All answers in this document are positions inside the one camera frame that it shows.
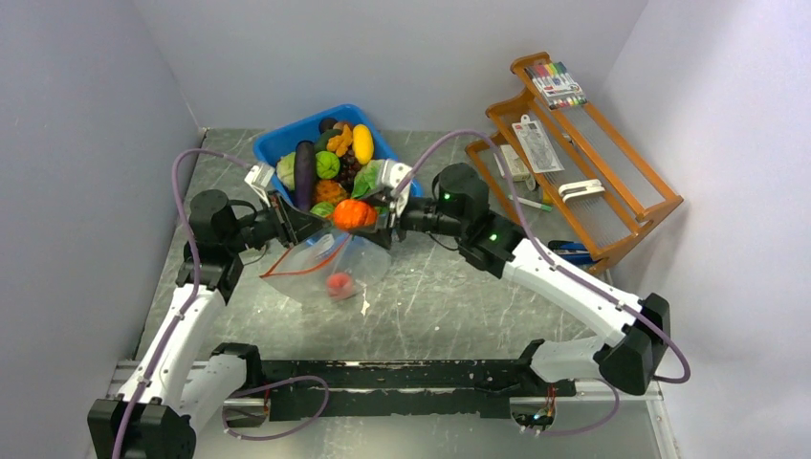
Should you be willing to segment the orange toy pumpkin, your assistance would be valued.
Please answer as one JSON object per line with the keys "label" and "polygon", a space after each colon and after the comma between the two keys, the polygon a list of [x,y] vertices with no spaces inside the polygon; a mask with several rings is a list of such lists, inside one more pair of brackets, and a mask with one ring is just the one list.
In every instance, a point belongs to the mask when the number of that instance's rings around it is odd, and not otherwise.
{"label": "orange toy pumpkin", "polygon": [[378,218],[378,211],[364,201],[346,199],[336,205],[331,217],[338,229],[354,230],[374,225]]}

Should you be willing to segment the clear zip top bag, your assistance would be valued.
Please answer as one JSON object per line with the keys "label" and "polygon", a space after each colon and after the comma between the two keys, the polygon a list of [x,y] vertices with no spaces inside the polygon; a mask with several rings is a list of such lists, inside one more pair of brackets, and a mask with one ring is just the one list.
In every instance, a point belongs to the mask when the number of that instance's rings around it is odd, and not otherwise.
{"label": "clear zip top bag", "polygon": [[327,294],[326,278],[330,274],[349,273],[355,281],[356,295],[380,282],[390,264],[386,249],[365,238],[330,229],[286,250],[260,278],[302,304],[340,301]]}

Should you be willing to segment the red toy peach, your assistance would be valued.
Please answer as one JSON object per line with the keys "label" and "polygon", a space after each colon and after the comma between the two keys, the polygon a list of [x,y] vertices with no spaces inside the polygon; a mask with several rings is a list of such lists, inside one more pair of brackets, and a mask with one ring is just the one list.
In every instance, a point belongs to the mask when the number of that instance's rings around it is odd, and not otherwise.
{"label": "red toy peach", "polygon": [[355,281],[349,273],[332,273],[326,278],[326,289],[330,298],[343,300],[355,293]]}

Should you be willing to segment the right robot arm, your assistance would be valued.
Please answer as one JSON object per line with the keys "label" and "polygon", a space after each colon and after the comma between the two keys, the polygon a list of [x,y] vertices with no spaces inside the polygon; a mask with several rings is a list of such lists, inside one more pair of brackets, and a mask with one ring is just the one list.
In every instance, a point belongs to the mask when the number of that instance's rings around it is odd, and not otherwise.
{"label": "right robot arm", "polygon": [[376,184],[361,197],[382,214],[363,234],[451,236],[471,266],[547,298],[593,331],[587,339],[542,343],[515,372],[524,394],[540,395],[563,380],[601,379],[642,395],[657,380],[670,344],[669,303],[663,297],[622,291],[548,249],[491,209],[489,187],[471,166],[445,167],[428,197],[411,195],[410,170],[384,161]]}

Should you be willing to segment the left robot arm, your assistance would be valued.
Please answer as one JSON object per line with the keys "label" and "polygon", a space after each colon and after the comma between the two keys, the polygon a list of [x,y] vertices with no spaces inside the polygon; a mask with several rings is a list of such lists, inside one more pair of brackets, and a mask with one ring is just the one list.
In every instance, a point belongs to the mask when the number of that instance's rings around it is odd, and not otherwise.
{"label": "left robot arm", "polygon": [[199,431],[226,400],[278,387],[250,344],[222,343],[199,372],[192,368],[239,282],[242,252],[273,240],[291,248],[330,223],[291,206],[276,191],[246,216],[236,216],[239,205],[210,189],[197,194],[190,212],[181,215],[190,235],[164,321],[129,379],[88,413],[98,458],[190,458]]}

